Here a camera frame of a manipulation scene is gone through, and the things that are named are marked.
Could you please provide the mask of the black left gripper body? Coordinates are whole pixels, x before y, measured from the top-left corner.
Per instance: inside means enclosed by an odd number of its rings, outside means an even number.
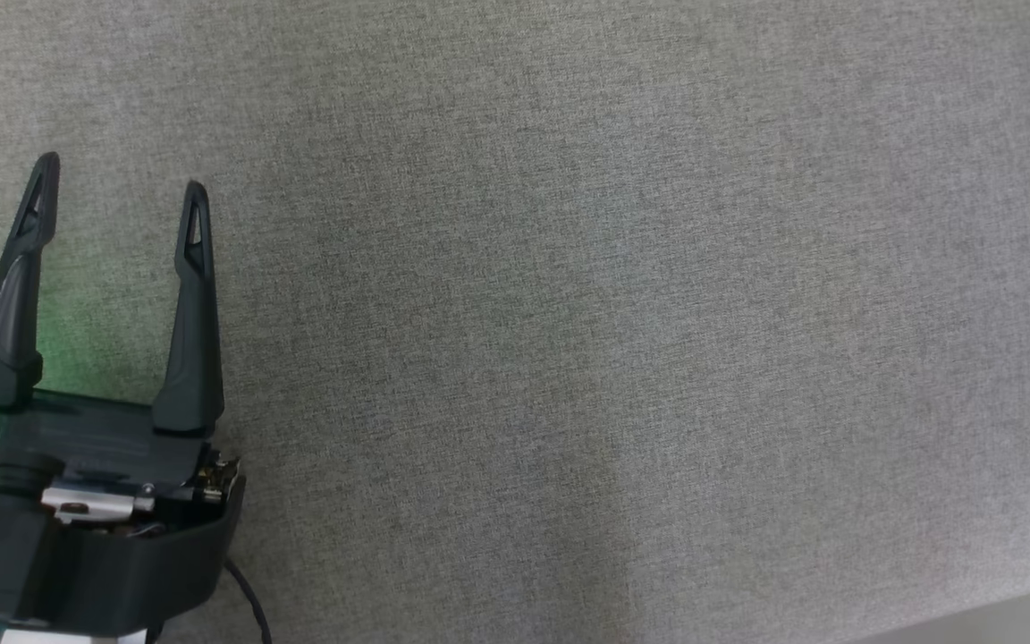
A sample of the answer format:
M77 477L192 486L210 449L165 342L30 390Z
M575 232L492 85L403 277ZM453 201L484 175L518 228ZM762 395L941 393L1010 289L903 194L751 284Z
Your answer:
M156 428L146 404L47 389L0 407L0 469L25 453L61 462L55 484L98 492L181 490L220 460L201 433Z

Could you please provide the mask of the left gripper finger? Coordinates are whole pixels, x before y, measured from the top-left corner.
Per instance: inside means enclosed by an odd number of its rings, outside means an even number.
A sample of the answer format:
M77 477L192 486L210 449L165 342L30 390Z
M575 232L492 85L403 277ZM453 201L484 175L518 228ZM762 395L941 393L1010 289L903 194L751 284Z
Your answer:
M174 267L174 326L151 419L160 431L211 436L224 412L224 369L211 201L198 181L185 188Z
M60 156L33 166L0 257L0 408L31 400L44 374L37 347L41 259L56 231Z

